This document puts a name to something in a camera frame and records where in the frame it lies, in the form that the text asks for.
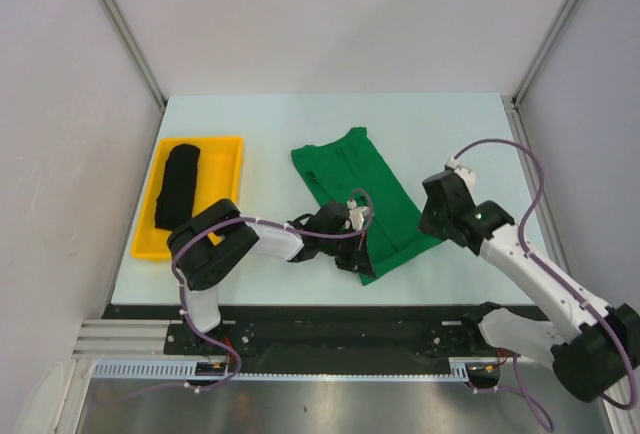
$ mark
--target stainless steel surface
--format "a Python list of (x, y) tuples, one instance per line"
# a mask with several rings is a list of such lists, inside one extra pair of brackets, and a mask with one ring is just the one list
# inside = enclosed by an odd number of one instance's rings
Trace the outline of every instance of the stainless steel surface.
[(538, 75), (538, 72), (543, 66), (544, 61), (547, 59), (549, 53), (556, 45), (556, 42), (560, 38), (560, 34), (562, 34), (562, 31), (567, 25), (571, 14), (574, 12), (579, 2), (580, 0), (564, 0), (560, 11), (558, 11), (556, 18), (551, 23), (551, 27), (549, 28), (544, 41), (542, 41), (542, 45), (538, 49), (538, 52), (536, 52), (536, 55), (529, 65), (529, 68), (527, 69), (522, 82), (518, 86), (518, 89), (514, 95), (516, 106), (520, 106), (522, 104), (522, 100), (527, 95), (529, 87), (531, 87), (531, 83)]
[[(562, 434), (611, 432), (599, 403), (567, 394), (553, 374), (525, 366), (531, 392)], [(513, 385), (511, 368), (503, 374)], [(78, 433), (513, 433), (544, 430), (523, 400), (509, 393), (473, 395), (462, 384), (233, 382), (193, 394), (170, 387), (129, 401), (108, 399), (153, 385), (93, 380)]]

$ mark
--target yellow plastic bin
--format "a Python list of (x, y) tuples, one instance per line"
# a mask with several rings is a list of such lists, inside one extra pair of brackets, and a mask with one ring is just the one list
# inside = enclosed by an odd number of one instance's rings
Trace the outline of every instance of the yellow plastic bin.
[(228, 198), (238, 201), (240, 172), (242, 171), (243, 140), (241, 137), (181, 137), (158, 142), (151, 175), (144, 194), (144, 203), (138, 218), (131, 255), (137, 259), (167, 261), (171, 254), (167, 238), (171, 231), (156, 229), (156, 199), (162, 189), (164, 167), (169, 152), (180, 144), (191, 144), (200, 149), (198, 180), (193, 203), (197, 215), (214, 202)]

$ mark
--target light blue table surface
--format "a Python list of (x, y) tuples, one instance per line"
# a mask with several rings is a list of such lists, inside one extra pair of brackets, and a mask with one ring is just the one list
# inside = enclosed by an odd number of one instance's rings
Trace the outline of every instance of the light blue table surface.
[[(179, 96), (169, 101), (159, 139), (241, 136), (245, 141), (239, 207), (247, 215), (278, 221), (316, 212), (318, 205), (293, 167), (290, 151), (334, 141), (365, 126), (409, 196), (422, 210), (422, 181), (468, 143), (512, 139), (498, 94), (353, 94)], [(531, 202), (516, 151), (481, 146), (462, 158), (476, 172), (476, 202), (492, 199), (519, 219)], [(129, 233), (113, 304), (177, 304), (168, 263), (134, 259)], [(536, 219), (529, 238), (544, 251)], [(363, 287), (333, 260), (290, 264), (249, 255), (219, 288), (223, 305), (446, 305), (530, 304), (506, 276), (452, 242), (427, 251)]]

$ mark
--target purple cable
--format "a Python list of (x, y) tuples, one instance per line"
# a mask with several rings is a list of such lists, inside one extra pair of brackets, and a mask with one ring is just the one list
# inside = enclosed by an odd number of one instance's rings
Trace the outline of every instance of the purple cable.
[(531, 214), (534, 212), (535, 208), (540, 203), (540, 200), (542, 199), (542, 194), (544, 192), (545, 176), (544, 176), (544, 169), (542, 168), (542, 164), (540, 164), (540, 161), (530, 149), (527, 149), (522, 144), (518, 144), (517, 142), (509, 141), (506, 139), (481, 139), (479, 141), (472, 142), (468, 146), (464, 147), (455, 156), (453, 156), (453, 158), (457, 160), (465, 152), (467, 152), (468, 150), (476, 146), (479, 146), (480, 144), (506, 144), (508, 146), (515, 147), (516, 149), (519, 149), (524, 154), (526, 154), (527, 157), (529, 157), (529, 159), (531, 159), (531, 161), (533, 162), (536, 168), (536, 172), (538, 174), (538, 190), (536, 191), (536, 195), (533, 199), (533, 202), (531, 203), (529, 208), (526, 210), (526, 212), (522, 216), (522, 221), (520, 222), (520, 226), (518, 227), (518, 241), (520, 242), (520, 245), (522, 246), (522, 249), (524, 250), (525, 254), (527, 254), (533, 260), (533, 262), (535, 262), (541, 269), (543, 269), (547, 274), (549, 274), (556, 282), (558, 282), (558, 284), (560, 284), (569, 294), (571, 294), (581, 305), (585, 306), (587, 312), (589, 312), (589, 314), (593, 316), (593, 318), (602, 326), (602, 328), (605, 330), (607, 335), (611, 338), (618, 353), (620, 354), (620, 358), (622, 359), (622, 363), (624, 364), (624, 369), (625, 369), (627, 378), (629, 379), (629, 391), (630, 391), (629, 402), (627, 404), (623, 404), (619, 401), (612, 399), (611, 397), (609, 397), (604, 393), (600, 394), (600, 397), (602, 397), (605, 401), (607, 401), (609, 404), (611, 404), (612, 406), (618, 409), (624, 409), (624, 410), (633, 409), (638, 402), (638, 386), (636, 383), (636, 378), (633, 374), (633, 367), (631, 366), (631, 361), (629, 360), (627, 351), (622, 345), (622, 341), (620, 341), (620, 338), (615, 333), (613, 328), (604, 319), (604, 317), (602, 317), (602, 315), (600, 315), (600, 313), (591, 305), (591, 303), (589, 303), (587, 299), (582, 294), (580, 294), (578, 290), (574, 289), (574, 287), (571, 284), (569, 284), (562, 276), (560, 276), (549, 264), (547, 264), (543, 259), (538, 257), (534, 252), (531, 252), (530, 247), (526, 243), (526, 239), (524, 236), (525, 225), (529, 220), (529, 217), (531, 216)]
[(547, 410), (538, 402), (535, 398), (529, 394), (529, 391), (524, 387), (522, 382), (522, 378), (520, 376), (520, 368), (518, 367), (518, 358), (517, 356), (513, 358), (513, 370), (516, 375), (516, 380), (518, 381), (518, 385), (520, 389), (511, 387), (511, 386), (496, 386), (495, 388), (488, 389), (478, 389), (470, 382), (467, 383), (467, 386), (473, 389), (474, 394), (495, 394), (496, 392), (510, 392), (512, 394), (517, 394), (518, 396), (524, 398), (527, 402), (529, 408), (531, 409), (531, 413), (534, 415), (538, 423), (542, 426), (542, 428), (547, 432), (555, 432), (556, 427), (553, 423), (553, 419), (547, 412)]
[(233, 219), (227, 219), (226, 221), (222, 221), (219, 222), (218, 224), (211, 226), (207, 229), (205, 229), (202, 232), (199, 232), (198, 234), (196, 234), (192, 239), (190, 239), (184, 246), (182, 246), (182, 248), (180, 250), (178, 250), (178, 252), (176, 253), (176, 255), (173, 257), (173, 260), (171, 261), (171, 272), (173, 273), (173, 275), (175, 276), (175, 278), (178, 280), (178, 283), (180, 284), (180, 305), (182, 307), (182, 311), (184, 312), (184, 319), (185, 322), (187, 323), (187, 325), (189, 326), (189, 328), (202, 340), (213, 344), (214, 346), (217, 347), (221, 347), (222, 349), (225, 349), (227, 352), (229, 352), (229, 354), (231, 354), (234, 359), (236, 360), (236, 366), (235, 369), (233, 370), (233, 372), (231, 374), (229, 374), (227, 377), (225, 377), (224, 379), (221, 379), (220, 381), (216, 382), (215, 384), (213, 384), (212, 386), (209, 386), (206, 389), (201, 389), (201, 390), (209, 390), (209, 389), (213, 389), (213, 388), (217, 388), (220, 386), (223, 386), (224, 384), (228, 383), (229, 381), (231, 381), (231, 379), (233, 379), (235, 376), (238, 375), (238, 373), (240, 372), (240, 369), (242, 368), (242, 360), (240, 359), (240, 355), (236, 352), (235, 349), (233, 349), (230, 346), (227, 346), (226, 344), (217, 341), (216, 339), (213, 339), (209, 336), (207, 336), (206, 334), (204, 334), (202, 331), (200, 331), (195, 324), (193, 323), (193, 320), (191, 319), (191, 316), (189, 316), (189, 312), (187, 310), (187, 303), (186, 303), (186, 298), (185, 298), (185, 285), (186, 285), (186, 279), (183, 277), (183, 275), (178, 271), (178, 263), (180, 261), (180, 259), (182, 259), (182, 256), (185, 255), (185, 253), (191, 249), (196, 243), (198, 243), (199, 241), (201, 241), (202, 239), (204, 239), (206, 236), (208, 236), (209, 234), (218, 231), (220, 229), (224, 229), (225, 227), (231, 226), (233, 224), (237, 224), (240, 222), (244, 222), (247, 224), (261, 224), (273, 229), (281, 229), (281, 230), (285, 230), (288, 232), (292, 232), (301, 236), (310, 236), (310, 237), (319, 237), (319, 238), (323, 238), (323, 239), (349, 239), (351, 237), (357, 237), (362, 235), (364, 232), (367, 231), (367, 229), (369, 229), (369, 227), (371, 226), (371, 223), (373, 222), (373, 201), (371, 200), (371, 196), (369, 196), (369, 193), (367, 191), (365, 191), (364, 189), (354, 189), (351, 192), (351, 198), (353, 199), (353, 195), (354, 193), (361, 193), (364, 195), (366, 202), (367, 202), (367, 206), (369, 207), (369, 216), (367, 217), (367, 221), (365, 223), (365, 225), (362, 227), (362, 229), (354, 231), (354, 232), (350, 232), (347, 234), (321, 234), (318, 232), (311, 232), (311, 231), (305, 231), (305, 230), (300, 230), (300, 229), (294, 229), (293, 227), (289, 226), (289, 225), (285, 225), (285, 224), (280, 224), (277, 222), (273, 222), (273, 221), (266, 221), (266, 220), (261, 220), (258, 218), (253, 218), (253, 217), (234, 217)]

